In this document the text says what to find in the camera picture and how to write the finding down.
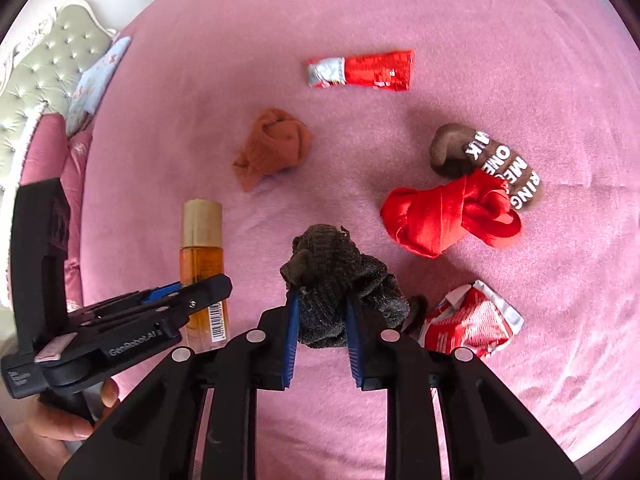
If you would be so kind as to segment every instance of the fingernail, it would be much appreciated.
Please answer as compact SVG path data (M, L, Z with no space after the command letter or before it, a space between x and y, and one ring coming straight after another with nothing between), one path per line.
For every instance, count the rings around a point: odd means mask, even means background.
M87 438L94 432L94 428L84 418L74 421L74 434L79 438Z

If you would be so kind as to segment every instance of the bottle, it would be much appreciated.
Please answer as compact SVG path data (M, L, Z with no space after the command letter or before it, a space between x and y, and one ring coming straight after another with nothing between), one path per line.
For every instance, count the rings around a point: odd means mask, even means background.
M180 282L191 285L224 270L222 205L189 200L182 207ZM186 325L186 344L196 353L224 346L228 336L226 300L196 312Z

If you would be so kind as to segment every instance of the red wrapper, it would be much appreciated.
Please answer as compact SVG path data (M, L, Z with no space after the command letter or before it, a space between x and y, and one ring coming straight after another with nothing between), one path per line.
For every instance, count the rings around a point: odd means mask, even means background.
M444 297L424 320L418 341L427 350L449 354L464 346L485 357L507 346L523 324L509 303L476 280Z
M413 50L354 57L327 57L309 61L309 86L360 85L408 90Z

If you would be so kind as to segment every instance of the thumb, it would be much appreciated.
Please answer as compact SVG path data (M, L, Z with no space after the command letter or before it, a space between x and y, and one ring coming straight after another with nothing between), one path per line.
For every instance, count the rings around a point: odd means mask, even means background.
M84 418L64 412L41 402L36 403L36 410L29 419L33 433L54 440L84 440L94 428Z

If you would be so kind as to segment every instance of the pink blanket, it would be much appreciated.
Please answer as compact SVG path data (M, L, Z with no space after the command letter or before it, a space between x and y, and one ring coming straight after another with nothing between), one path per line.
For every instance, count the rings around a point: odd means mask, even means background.
M640 53L600 1L158 0L126 33L87 170L88 303L176 280L182 203L218 200L234 334L283 303L294 236L344 225L406 294L433 304L482 278L514 305L524 329L488 364L571 458L640 407ZM310 57L393 48L415 49L409 92L306 86ZM271 106L314 144L244 194L231 163ZM428 146L447 122L482 128L544 180L512 248L469 236L427 260L387 237L391 189L444 182ZM385 403L354 387L346 350L301 346L292 388L258 395L258 476L382 478Z

